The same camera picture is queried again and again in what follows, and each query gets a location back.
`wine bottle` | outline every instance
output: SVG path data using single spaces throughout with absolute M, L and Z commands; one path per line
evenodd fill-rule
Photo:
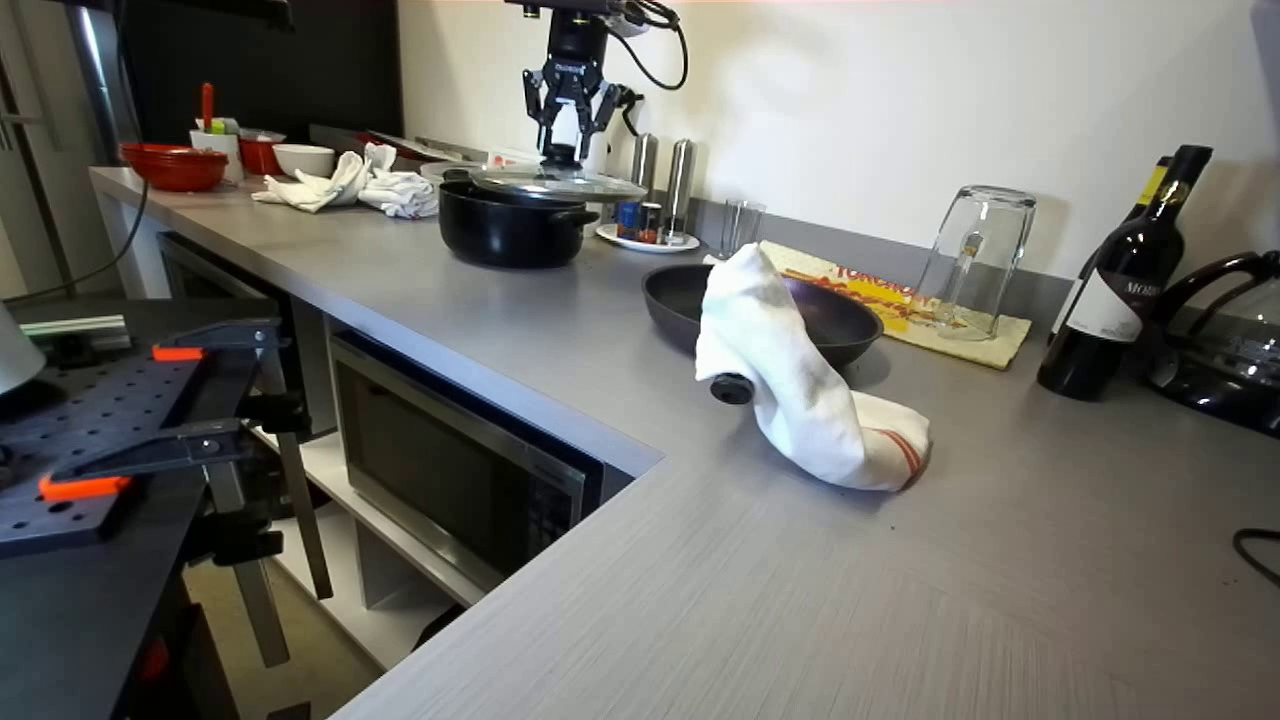
M 1127 214 L 1122 214 L 1116 228 L 1134 223 L 1141 214 L 1149 214 L 1149 207 L 1154 202 L 1154 193 L 1165 187 L 1169 160 L 1170 160 L 1170 155 L 1158 155 L 1158 160 L 1154 160 L 1154 169 L 1152 169 L 1149 180 L 1142 180 L 1142 193 L 1134 195 L 1134 202 L 1127 207 Z M 1070 308 L 1074 308 L 1074 299 L 1080 299 L 1080 286 L 1082 286 L 1082 278 L 1087 278 L 1099 248 L 1080 265 L 1064 308 L 1059 308 L 1057 318 L 1047 323 L 1047 343 L 1059 337 L 1064 318 L 1070 317 Z
M 1064 313 L 1064 326 L 1034 372 L 1045 387 L 1074 401 L 1105 394 L 1122 348 L 1133 348 L 1142 331 L 1142 304 L 1165 293 L 1169 275 L 1182 259 L 1177 214 L 1189 202 L 1207 155 L 1213 146 L 1182 142 L 1169 160 L 1154 202 L 1121 223 L 1096 248 L 1087 278 L 1074 304 Z

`kitchen counter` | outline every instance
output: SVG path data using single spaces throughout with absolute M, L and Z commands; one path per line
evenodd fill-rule
M 847 381 L 927 413 L 933 460 L 855 497 L 655 338 L 638 278 L 672 259 L 491 272 L 437 223 L 244 193 L 156 193 L 146 228 L 635 474 L 344 717 L 1280 717 L 1280 590 L 1226 545 L 1280 522 L 1266 435 L 1134 382 L 1041 393 L 1034 338 L 1010 372 L 878 338 Z

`towel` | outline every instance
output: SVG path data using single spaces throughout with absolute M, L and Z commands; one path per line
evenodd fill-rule
M 804 317 L 760 244 L 707 275 L 694 381 L 741 372 L 756 382 L 756 427 L 825 484 L 901 491 L 927 460 L 927 414 L 851 393 L 813 348 Z
M 391 172 L 391 142 L 362 142 L 362 155 L 344 153 L 331 174 L 295 172 L 295 180 L 269 174 L 264 193 L 252 193 L 258 202 L 290 202 L 301 212 L 339 207 L 339 202 L 372 202 L 383 214 L 417 220 L 437 214 L 440 195 L 437 182 L 418 172 Z

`black bowl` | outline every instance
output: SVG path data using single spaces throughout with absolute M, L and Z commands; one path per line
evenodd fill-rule
M 440 234 L 456 259 L 487 267 L 553 267 L 585 248 L 596 220 L 580 201 L 495 195 L 440 182 Z
M 694 352 L 707 275 L 711 275 L 711 265 L 674 265 L 674 267 L 648 272 L 645 278 L 645 308 L 655 331 L 688 354 Z M 841 293 L 827 293 L 820 285 L 804 285 L 804 278 L 784 278 L 784 285 L 795 297 L 808 338 L 832 366 L 851 363 L 874 343 L 878 317 L 866 313 L 863 304 Z

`red container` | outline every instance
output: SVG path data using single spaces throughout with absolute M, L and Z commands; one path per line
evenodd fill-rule
M 123 142 L 121 153 L 156 193 L 211 193 L 229 169 L 229 155 L 189 142 Z
M 241 165 L 246 174 L 280 174 L 274 142 L 283 142 L 280 130 L 241 130 Z

